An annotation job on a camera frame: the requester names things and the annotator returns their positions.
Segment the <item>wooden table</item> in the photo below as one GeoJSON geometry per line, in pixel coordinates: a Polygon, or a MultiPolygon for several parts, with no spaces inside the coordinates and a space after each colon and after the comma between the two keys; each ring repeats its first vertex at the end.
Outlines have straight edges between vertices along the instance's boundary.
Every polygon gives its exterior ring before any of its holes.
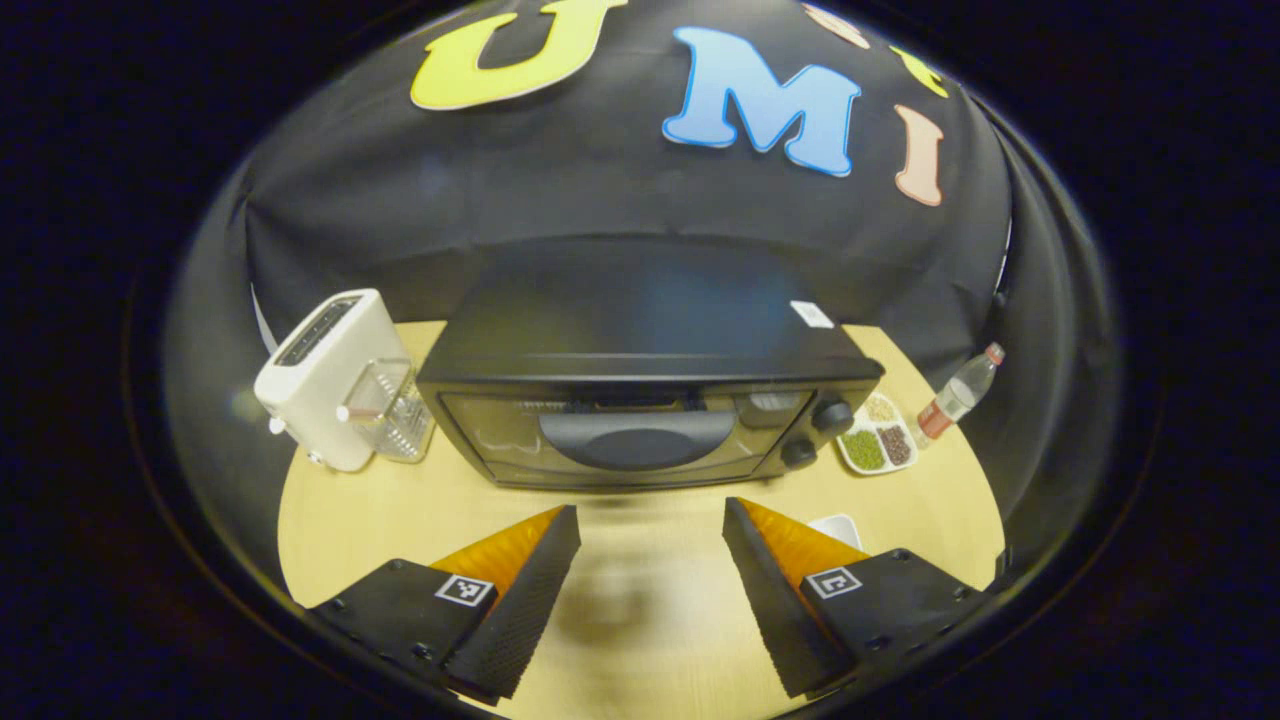
{"type": "MultiPolygon", "coordinates": [[[[420,364],[444,323],[398,328],[420,364]]],[[[877,389],[904,413],[931,400],[924,378],[882,331],[845,331],[884,365],[877,389]]],[[[992,580],[1005,547],[991,487],[959,428],[914,466],[884,475],[851,474],[827,446],[817,462],[782,478],[612,496],[498,488],[435,432],[420,464],[374,457],[353,474],[314,465],[300,451],[280,498],[280,564],[293,598],[314,607],[392,557],[428,565],[575,503],[582,547],[515,698],[497,712],[517,720],[769,717],[804,698],[782,691],[721,538],[727,496],[805,523],[844,512],[867,552],[906,547],[978,588],[992,580]]]]}

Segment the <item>white tray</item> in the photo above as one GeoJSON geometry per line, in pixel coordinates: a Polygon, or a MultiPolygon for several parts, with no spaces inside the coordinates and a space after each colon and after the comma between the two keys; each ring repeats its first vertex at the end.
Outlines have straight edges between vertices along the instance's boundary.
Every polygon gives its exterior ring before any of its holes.
{"type": "Polygon", "coordinates": [[[835,445],[840,450],[840,456],[844,457],[845,464],[849,465],[849,468],[852,471],[858,473],[859,475],[883,475],[884,473],[893,473],[901,470],[902,468],[910,468],[920,457],[920,451],[919,448],[915,447],[915,438],[911,437],[911,430],[906,427],[906,423],[902,420],[902,413],[899,411],[897,405],[895,405],[892,400],[884,397],[883,395],[873,392],[870,393],[870,396],[868,396],[867,400],[870,401],[872,397],[883,400],[886,404],[888,404],[890,407],[893,409],[893,420],[892,421],[872,420],[870,415],[867,413],[867,406],[864,404],[854,413],[854,427],[849,428],[849,432],[846,432],[845,436],[852,436],[863,430],[872,433],[872,436],[876,438],[877,447],[879,447],[881,450],[881,455],[884,456],[884,465],[881,466],[879,469],[869,470],[855,464],[852,457],[849,456],[849,451],[845,450],[845,443],[841,442],[840,438],[836,438],[835,445]],[[911,451],[911,455],[909,455],[906,461],[902,462],[901,465],[895,465],[893,461],[890,460],[888,451],[884,448],[884,441],[879,437],[879,433],[877,432],[888,428],[902,428],[902,438],[906,441],[906,447],[910,448],[911,451]]]}
{"type": "Polygon", "coordinates": [[[858,525],[854,524],[854,519],[849,515],[840,514],[829,518],[820,518],[809,523],[809,527],[829,538],[836,538],[850,547],[858,550],[863,548],[863,539],[858,537],[858,525]]]}

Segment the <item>white paper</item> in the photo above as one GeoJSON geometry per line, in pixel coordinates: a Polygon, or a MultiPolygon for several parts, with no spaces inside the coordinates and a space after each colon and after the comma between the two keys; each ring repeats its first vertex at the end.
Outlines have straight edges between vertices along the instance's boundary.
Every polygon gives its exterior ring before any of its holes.
{"type": "Polygon", "coordinates": [[[836,323],[831,322],[817,305],[813,302],[805,302],[803,300],[792,300],[791,306],[795,311],[804,319],[805,324],[810,328],[835,328],[836,323]]]}

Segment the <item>oven door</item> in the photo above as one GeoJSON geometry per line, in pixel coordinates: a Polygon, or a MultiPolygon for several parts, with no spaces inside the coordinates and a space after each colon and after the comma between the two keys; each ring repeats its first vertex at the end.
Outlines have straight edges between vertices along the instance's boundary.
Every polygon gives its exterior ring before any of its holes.
{"type": "Polygon", "coordinates": [[[810,395],[774,393],[772,413],[750,421],[740,409],[758,404],[732,393],[701,396],[696,407],[463,393],[442,400],[495,482],[617,488],[748,477],[810,395]]]}

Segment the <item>blue letter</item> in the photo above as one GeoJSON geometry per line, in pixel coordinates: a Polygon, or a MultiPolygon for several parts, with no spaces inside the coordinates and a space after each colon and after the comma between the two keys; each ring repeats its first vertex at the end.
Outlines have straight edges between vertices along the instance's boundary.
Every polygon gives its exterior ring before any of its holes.
{"type": "Polygon", "coordinates": [[[703,27],[676,28],[676,38],[692,51],[685,109],[662,123],[673,142],[728,147],[737,129],[724,120],[728,99],[737,102],[751,146],[765,152],[800,120],[800,132],[786,152],[797,165],[845,177],[854,164],[845,154],[849,111],[861,88],[845,76],[809,65],[778,85],[755,47],[727,32],[703,27]]]}

